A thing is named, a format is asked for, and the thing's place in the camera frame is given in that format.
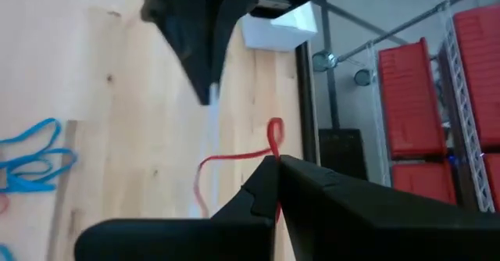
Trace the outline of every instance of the blue rubber band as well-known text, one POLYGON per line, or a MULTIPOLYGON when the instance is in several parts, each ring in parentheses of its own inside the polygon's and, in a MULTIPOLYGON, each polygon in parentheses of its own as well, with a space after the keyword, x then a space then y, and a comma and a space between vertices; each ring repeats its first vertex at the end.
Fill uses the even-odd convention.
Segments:
POLYGON ((13 254, 9 251, 6 245, 0 244, 0 257, 4 258, 5 261, 16 261, 13 254))
POLYGON ((61 175, 62 173, 71 169, 73 164, 77 161, 77 155, 68 148, 51 148, 54 145, 55 140, 61 134, 61 123, 53 118, 37 123, 32 128, 24 131, 22 134, 5 140, 0 140, 1 145, 18 143, 27 140, 32 135, 38 133, 39 131, 45 129, 47 126, 54 125, 54 133, 52 134, 48 144, 41 150, 26 156, 20 156, 15 159, 0 162, 0 170, 6 169, 7 174, 7 186, 6 188, 0 188, 0 193, 30 193, 30 192, 40 192, 40 191, 53 191, 55 190, 54 184, 49 184, 48 182, 61 175), (71 157, 71 160, 65 166, 60 167, 56 171, 53 164, 45 156, 52 154, 61 154, 71 157), (43 163, 46 165, 46 169, 40 171, 22 171, 22 166, 29 163, 43 163), (25 176, 39 176, 39 178, 34 180, 25 179, 25 176))

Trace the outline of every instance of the wooden table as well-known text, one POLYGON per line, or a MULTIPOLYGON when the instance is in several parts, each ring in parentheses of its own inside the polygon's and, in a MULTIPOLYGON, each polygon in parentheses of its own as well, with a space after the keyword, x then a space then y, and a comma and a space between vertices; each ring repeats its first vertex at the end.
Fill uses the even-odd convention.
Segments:
MULTIPOLYGON (((65 124, 58 145, 79 155, 57 192, 9 196, 0 243, 18 260, 71 260, 81 231, 110 218, 199 216, 198 163, 265 148, 270 117, 285 122, 280 151, 302 156, 294 53, 247 49, 236 27, 220 116, 209 125, 209 109, 159 31, 140 20, 140 8, 141 0, 0 0, 0 138, 56 117, 65 124), (208 140, 217 126, 218 150, 208 140)), ((40 147, 47 134, 1 147, 3 157, 40 147)), ((261 160, 206 167, 201 189, 211 213, 261 160)), ((293 259, 280 221, 276 257, 293 259)))

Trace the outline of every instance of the white box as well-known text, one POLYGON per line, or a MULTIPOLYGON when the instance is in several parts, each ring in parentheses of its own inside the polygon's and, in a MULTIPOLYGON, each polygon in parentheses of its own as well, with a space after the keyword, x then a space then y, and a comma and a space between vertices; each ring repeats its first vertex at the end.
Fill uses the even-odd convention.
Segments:
POLYGON ((247 47, 279 52, 295 50, 318 32, 311 2, 273 20, 247 14, 242 30, 247 47))

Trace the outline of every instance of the red string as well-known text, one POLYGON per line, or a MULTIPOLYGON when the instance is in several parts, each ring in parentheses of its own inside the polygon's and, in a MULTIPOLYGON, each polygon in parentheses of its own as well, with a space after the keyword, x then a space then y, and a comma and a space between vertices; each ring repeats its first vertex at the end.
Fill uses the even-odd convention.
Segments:
POLYGON ((0 215, 7 211, 9 208, 10 200, 5 194, 0 194, 0 215))
MULTIPOLYGON (((257 152, 250 152, 250 153, 239 154, 239 155, 209 156, 208 158, 203 159, 203 161, 198 166, 198 170, 196 171, 195 186, 194 186, 196 202, 198 203, 198 205, 202 209, 203 217, 209 216, 209 208, 206 205, 205 201, 203 200, 202 194, 200 193, 200 187, 199 187, 200 173, 201 173, 203 167, 205 166, 205 163, 209 162, 210 160, 253 159, 253 158, 256 158, 259 156, 267 155, 270 152, 272 152, 273 155, 276 156, 276 159, 279 161, 280 160, 280 151, 278 150, 278 148, 280 147, 281 143, 283 142, 283 139, 284 139, 283 120, 279 117, 273 117, 272 119, 270 119, 269 123, 267 124, 267 141, 269 142, 269 148, 265 148, 265 149, 257 151, 257 152)), ((281 211, 281 205, 280 205, 280 203, 278 203, 278 207, 276 210, 276 219, 277 220, 280 218, 280 211, 281 211)))

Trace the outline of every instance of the black cabinet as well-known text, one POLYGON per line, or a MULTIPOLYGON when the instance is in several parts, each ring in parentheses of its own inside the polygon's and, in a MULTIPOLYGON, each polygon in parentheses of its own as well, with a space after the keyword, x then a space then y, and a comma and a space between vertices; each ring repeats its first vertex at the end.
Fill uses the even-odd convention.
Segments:
POLYGON ((359 129, 320 129, 321 166, 368 180, 359 129))

